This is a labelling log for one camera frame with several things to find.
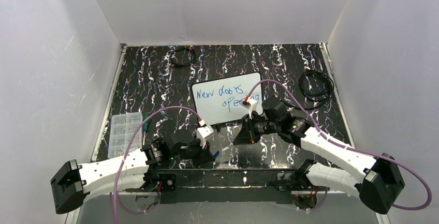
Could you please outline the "white whiteboard black frame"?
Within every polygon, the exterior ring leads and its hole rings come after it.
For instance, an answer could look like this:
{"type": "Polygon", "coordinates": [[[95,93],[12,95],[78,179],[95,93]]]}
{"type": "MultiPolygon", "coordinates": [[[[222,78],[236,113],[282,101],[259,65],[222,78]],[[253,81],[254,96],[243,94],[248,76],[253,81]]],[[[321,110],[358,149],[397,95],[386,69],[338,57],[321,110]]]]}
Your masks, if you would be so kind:
{"type": "Polygon", "coordinates": [[[262,86],[258,85],[251,90],[261,80],[259,72],[252,72],[194,83],[191,86],[191,95],[195,110],[207,125],[239,121],[248,114],[248,109],[241,105],[248,97],[257,102],[256,112],[262,114],[262,86]]]}

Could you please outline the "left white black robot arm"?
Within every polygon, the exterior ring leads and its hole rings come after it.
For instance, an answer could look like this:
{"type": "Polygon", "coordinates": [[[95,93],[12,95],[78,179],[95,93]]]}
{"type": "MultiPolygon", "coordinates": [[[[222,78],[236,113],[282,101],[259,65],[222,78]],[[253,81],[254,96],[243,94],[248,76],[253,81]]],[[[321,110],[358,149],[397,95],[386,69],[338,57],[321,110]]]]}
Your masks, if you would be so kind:
{"type": "Polygon", "coordinates": [[[50,180],[55,212],[66,214],[84,202],[117,189],[141,188],[149,183],[164,184],[156,172],[175,158],[191,160],[199,167],[215,162],[219,153],[210,151],[210,144],[195,138],[190,143],[178,142],[170,146],[164,139],[156,139],[126,156],[101,162],[79,164],[65,162],[50,180]]]}

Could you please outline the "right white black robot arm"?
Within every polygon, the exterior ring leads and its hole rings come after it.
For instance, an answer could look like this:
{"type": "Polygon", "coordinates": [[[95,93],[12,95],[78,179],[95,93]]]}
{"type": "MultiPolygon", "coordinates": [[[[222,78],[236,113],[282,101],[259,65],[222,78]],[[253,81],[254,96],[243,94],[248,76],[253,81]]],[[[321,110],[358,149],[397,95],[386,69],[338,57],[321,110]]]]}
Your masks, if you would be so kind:
{"type": "Polygon", "coordinates": [[[354,196],[379,214],[387,214],[405,187],[394,158],[386,153],[362,154],[352,146],[333,140],[315,125],[291,114],[276,97],[261,104],[263,114],[257,113],[257,102],[244,99],[240,105],[248,110],[242,118],[242,127],[234,145],[257,143],[262,135],[276,133],[284,142],[320,155],[335,168],[308,160],[295,171],[294,181],[303,186],[323,186],[354,196]]]}

